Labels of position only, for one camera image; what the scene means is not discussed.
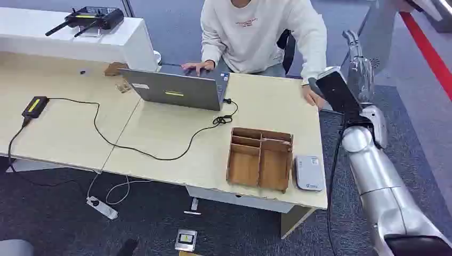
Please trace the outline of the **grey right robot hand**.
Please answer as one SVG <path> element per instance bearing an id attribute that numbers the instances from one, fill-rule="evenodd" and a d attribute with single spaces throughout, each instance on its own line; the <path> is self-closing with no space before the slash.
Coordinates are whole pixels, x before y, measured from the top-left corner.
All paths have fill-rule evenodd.
<path id="1" fill-rule="evenodd" d="M 316 86 L 332 110 L 344 115 L 346 124 L 369 123 L 370 119 L 363 115 L 363 110 L 371 104 L 374 94 L 372 64 L 364 56 L 355 32 L 345 30 L 342 35 L 349 46 L 345 63 L 318 75 Z"/>

